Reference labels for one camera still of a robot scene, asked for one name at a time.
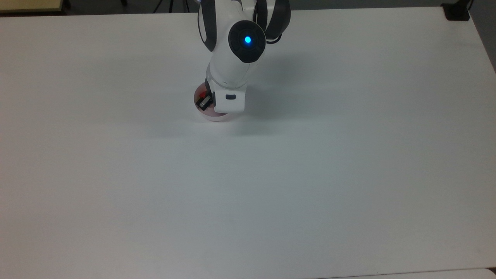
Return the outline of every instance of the black cable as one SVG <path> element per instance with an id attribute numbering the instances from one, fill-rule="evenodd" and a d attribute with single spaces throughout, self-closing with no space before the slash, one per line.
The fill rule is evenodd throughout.
<path id="1" fill-rule="evenodd" d="M 158 7 L 160 7 L 160 4 L 162 3 L 163 0 L 160 0 L 157 4 L 157 6 L 155 7 L 155 10 L 153 10 L 153 13 L 156 13 L 157 10 L 158 10 Z"/>
<path id="2" fill-rule="evenodd" d="M 172 12 L 172 6 L 174 5 L 174 0 L 171 0 L 171 4 L 169 5 L 169 13 Z"/>
<path id="3" fill-rule="evenodd" d="M 282 36 L 282 34 L 279 35 L 279 37 L 277 37 L 277 39 L 275 41 L 272 41 L 272 42 L 267 41 L 267 45 L 273 45 L 273 44 L 279 42 L 279 40 L 281 39 L 281 36 Z"/>

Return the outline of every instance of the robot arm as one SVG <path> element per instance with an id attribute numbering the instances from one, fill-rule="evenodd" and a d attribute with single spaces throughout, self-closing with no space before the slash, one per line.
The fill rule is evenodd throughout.
<path id="1" fill-rule="evenodd" d="M 256 70 L 267 40 L 275 40 L 289 25 L 288 0 L 203 0 L 198 28 L 212 52 L 207 68 L 207 94 L 196 105 L 218 113 L 245 109 L 249 76 Z"/>

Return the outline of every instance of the black object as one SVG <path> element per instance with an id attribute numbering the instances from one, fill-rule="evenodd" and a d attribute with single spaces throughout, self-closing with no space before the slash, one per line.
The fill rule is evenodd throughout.
<path id="1" fill-rule="evenodd" d="M 282 32 L 286 30 L 291 20 L 291 7 L 289 0 L 276 0 L 272 18 L 265 30 L 267 40 L 280 39 Z"/>
<path id="2" fill-rule="evenodd" d="M 281 40 L 282 34 L 275 41 L 267 41 L 267 45 L 273 45 Z"/>
<path id="3" fill-rule="evenodd" d="M 207 90 L 205 98 L 200 98 L 195 105 L 199 107 L 202 111 L 205 111 L 209 106 L 214 103 L 214 97 L 210 90 Z"/>
<path id="4" fill-rule="evenodd" d="M 253 21 L 238 21 L 229 31 L 229 47 L 243 63 L 257 61 L 265 50 L 265 44 L 262 28 Z"/>
<path id="5" fill-rule="evenodd" d="M 62 5 L 64 6 L 64 8 L 66 8 L 68 10 L 70 10 L 70 8 L 72 8 L 72 5 L 70 4 L 69 0 L 63 0 Z"/>
<path id="6" fill-rule="evenodd" d="M 205 26 L 205 37 L 201 38 L 204 45 L 211 52 L 217 44 L 217 21 L 215 20 L 215 0 L 203 0 L 200 2 L 201 15 Z M 198 12 L 198 30 L 200 30 L 200 12 Z"/>
<path id="7" fill-rule="evenodd" d="M 451 21 L 468 21 L 470 19 L 470 15 L 468 10 L 472 7 L 472 3 L 470 7 L 467 8 L 467 5 L 471 0 L 459 0 L 455 4 L 441 4 L 441 7 L 444 9 L 444 15 L 447 20 Z"/>
<path id="8" fill-rule="evenodd" d="M 267 0 L 256 0 L 255 9 L 253 10 L 253 21 L 256 22 L 265 31 L 267 28 Z"/>

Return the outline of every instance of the floor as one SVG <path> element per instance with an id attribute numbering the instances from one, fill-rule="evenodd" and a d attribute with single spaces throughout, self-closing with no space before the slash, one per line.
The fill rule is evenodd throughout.
<path id="1" fill-rule="evenodd" d="M 128 0 L 128 5 L 123 6 L 120 0 L 70 0 L 72 8 L 67 14 L 152 13 L 159 1 Z M 156 12 L 169 12 L 170 1 L 162 0 Z M 198 2 L 187 1 L 190 12 L 197 12 Z M 443 2 L 453 3 L 455 0 L 290 0 L 291 9 L 294 10 L 440 6 Z M 176 0 L 172 12 L 185 11 L 183 2 Z M 496 70 L 496 0 L 474 0 L 470 12 Z"/>

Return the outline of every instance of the table surface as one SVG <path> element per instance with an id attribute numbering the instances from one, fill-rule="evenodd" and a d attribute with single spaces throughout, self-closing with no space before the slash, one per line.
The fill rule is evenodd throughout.
<path id="1" fill-rule="evenodd" d="M 1 0 L 0 13 L 26 11 L 59 11 L 62 0 Z"/>
<path id="2" fill-rule="evenodd" d="M 194 14 L 0 18 L 0 277 L 496 266 L 496 74 L 439 7 L 294 11 L 229 122 Z"/>

